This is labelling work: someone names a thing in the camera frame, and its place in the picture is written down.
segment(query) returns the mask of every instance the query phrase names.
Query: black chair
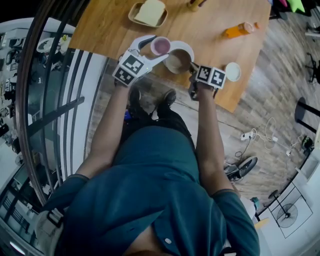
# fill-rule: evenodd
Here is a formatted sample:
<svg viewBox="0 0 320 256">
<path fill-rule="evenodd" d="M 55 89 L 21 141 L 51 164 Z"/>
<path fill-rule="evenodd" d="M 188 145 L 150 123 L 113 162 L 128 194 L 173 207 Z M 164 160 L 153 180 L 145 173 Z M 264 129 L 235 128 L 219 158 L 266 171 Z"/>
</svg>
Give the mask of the black chair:
<svg viewBox="0 0 320 256">
<path fill-rule="evenodd" d="M 319 65 L 317 67 L 317 62 L 314 60 L 312 55 L 309 52 L 307 52 L 306 54 L 310 56 L 311 65 L 312 65 L 312 66 L 305 65 L 307 69 L 312 70 L 312 76 L 311 76 L 311 79 L 309 80 L 309 83 L 313 83 L 315 78 L 316 78 L 316 81 L 320 83 L 320 60 L 319 60 Z"/>
</svg>

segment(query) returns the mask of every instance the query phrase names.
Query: black pants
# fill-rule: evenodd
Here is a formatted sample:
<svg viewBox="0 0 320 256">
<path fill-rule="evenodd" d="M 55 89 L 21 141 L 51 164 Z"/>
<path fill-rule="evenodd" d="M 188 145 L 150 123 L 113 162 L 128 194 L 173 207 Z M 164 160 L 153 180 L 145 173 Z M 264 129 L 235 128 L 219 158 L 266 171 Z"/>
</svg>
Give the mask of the black pants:
<svg viewBox="0 0 320 256">
<path fill-rule="evenodd" d="M 158 120 L 152 120 L 151 116 L 144 111 L 138 102 L 131 105 L 128 110 L 132 119 L 125 121 L 123 124 L 120 144 L 124 143 L 134 132 L 143 127 L 160 126 L 174 129 L 184 134 L 188 138 L 193 150 L 195 150 L 191 134 L 184 120 L 178 113 L 172 111 L 168 104 L 163 102 L 157 107 Z"/>
</svg>

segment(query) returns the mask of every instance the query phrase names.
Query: wooden floor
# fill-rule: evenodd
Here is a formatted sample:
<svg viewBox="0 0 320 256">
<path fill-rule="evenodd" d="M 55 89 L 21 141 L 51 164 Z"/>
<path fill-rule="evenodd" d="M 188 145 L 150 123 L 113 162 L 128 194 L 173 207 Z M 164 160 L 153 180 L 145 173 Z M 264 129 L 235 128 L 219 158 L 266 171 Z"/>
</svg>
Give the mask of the wooden floor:
<svg viewBox="0 0 320 256">
<path fill-rule="evenodd" d="M 222 108 L 217 109 L 227 163 L 237 163 L 239 158 L 235 157 L 235 153 L 243 151 L 248 144 L 247 140 L 240 140 L 241 131 L 249 132 L 255 128 L 259 134 L 265 135 L 265 126 L 271 117 L 276 121 L 274 136 L 287 147 L 297 142 L 301 135 L 315 137 L 294 121 L 294 111 L 300 97 L 305 97 L 310 106 L 320 109 L 320 85 L 308 84 L 309 74 L 305 69 L 305 64 L 309 62 L 306 52 L 320 60 L 320 41 L 313 42 L 305 37 L 307 21 L 310 22 L 311 19 L 294 13 L 288 14 L 288 21 L 271 20 L 263 49 L 235 112 L 231 114 Z M 87 154 L 94 131 L 112 93 L 111 73 L 115 65 L 116 62 L 110 60 L 100 85 L 87 138 Z M 191 101 L 183 88 L 152 74 L 141 80 L 138 86 L 142 92 L 141 105 L 147 112 L 153 110 L 162 93 L 169 88 L 176 88 L 177 100 L 172 109 L 182 116 L 196 141 L 198 103 Z M 306 114 L 304 121 L 317 128 L 320 118 Z M 274 127 L 272 119 L 266 128 L 268 136 L 272 135 Z M 249 199 L 258 197 L 261 202 L 259 210 L 262 210 L 270 202 L 269 194 L 276 189 L 282 190 L 296 173 L 295 167 L 299 167 L 304 159 L 300 149 L 301 144 L 297 144 L 288 157 L 286 149 L 278 144 L 267 142 L 265 145 L 259 138 L 251 141 L 243 157 L 257 156 L 258 163 L 243 180 L 236 183 L 236 187 Z"/>
</svg>

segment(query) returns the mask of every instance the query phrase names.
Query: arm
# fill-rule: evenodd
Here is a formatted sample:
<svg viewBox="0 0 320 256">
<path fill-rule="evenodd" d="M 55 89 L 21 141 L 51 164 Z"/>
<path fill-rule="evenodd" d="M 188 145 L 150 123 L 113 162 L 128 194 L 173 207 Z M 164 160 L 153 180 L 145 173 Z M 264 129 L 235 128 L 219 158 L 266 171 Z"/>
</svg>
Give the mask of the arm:
<svg viewBox="0 0 320 256">
<path fill-rule="evenodd" d="M 199 122 L 196 154 L 200 181 L 211 196 L 233 187 L 224 172 L 225 152 L 219 131 L 216 104 L 207 85 L 198 83 Z"/>
<path fill-rule="evenodd" d="M 120 84 L 115 87 L 94 133 L 90 154 L 77 170 L 77 174 L 91 179 L 111 166 L 121 139 L 128 95 L 128 87 Z"/>
</svg>

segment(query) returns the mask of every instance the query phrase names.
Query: sleeve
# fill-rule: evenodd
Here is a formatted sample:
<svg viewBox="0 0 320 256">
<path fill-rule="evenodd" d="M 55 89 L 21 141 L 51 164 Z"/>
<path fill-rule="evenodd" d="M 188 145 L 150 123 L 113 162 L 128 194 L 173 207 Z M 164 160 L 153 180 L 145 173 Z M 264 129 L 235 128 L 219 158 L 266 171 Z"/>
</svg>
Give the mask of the sleeve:
<svg viewBox="0 0 320 256">
<path fill-rule="evenodd" d="M 70 175 L 62 186 L 52 194 L 41 211 L 51 211 L 54 208 L 63 210 L 68 207 L 88 180 L 89 179 L 86 176 L 81 174 Z"/>
<path fill-rule="evenodd" d="M 259 256 L 257 231 L 238 195 L 231 189 L 223 189 L 212 198 L 224 216 L 227 239 L 236 255 Z"/>
</svg>

